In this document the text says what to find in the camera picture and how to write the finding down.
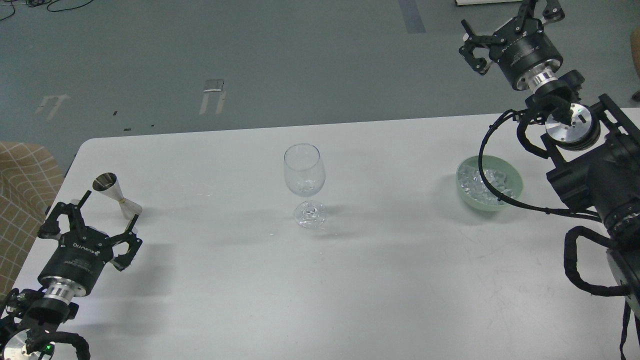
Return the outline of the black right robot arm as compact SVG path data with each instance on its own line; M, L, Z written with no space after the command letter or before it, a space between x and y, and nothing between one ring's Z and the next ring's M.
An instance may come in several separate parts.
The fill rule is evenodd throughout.
M563 267L578 289L592 296L624 299L619 344L623 350L629 324L639 324L639 128L607 94L595 104L583 104L579 92L585 78L579 71L558 75L563 56L546 35L546 26L563 20L565 12L557 0L548 0L542 18L537 18L536 7L535 0L522 0L515 16L485 35L461 21L465 35L458 51L470 68L483 76L496 64L514 91L531 91L524 109L508 109L489 126L478 150L478 170L488 184L483 172L485 148L508 120L517 122L516 136L524 150L553 162L546 179L564 208L523 203L490 184L487 189L517 208L603 225L607 235L582 225L567 231ZM578 270L580 238L605 248L616 285L583 280Z

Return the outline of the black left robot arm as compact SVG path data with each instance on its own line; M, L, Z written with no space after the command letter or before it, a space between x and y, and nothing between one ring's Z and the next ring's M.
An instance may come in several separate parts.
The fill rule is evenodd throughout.
M38 275L39 289L14 288L2 302L3 360L50 360L59 344L73 347L78 360L89 360L89 342L58 328L75 318L74 299L91 294L105 266L128 268L143 243L134 232L140 205L119 199L128 225L121 234L108 235L84 221L82 206L90 194L76 203L58 202L39 227L38 237L54 239L57 247Z

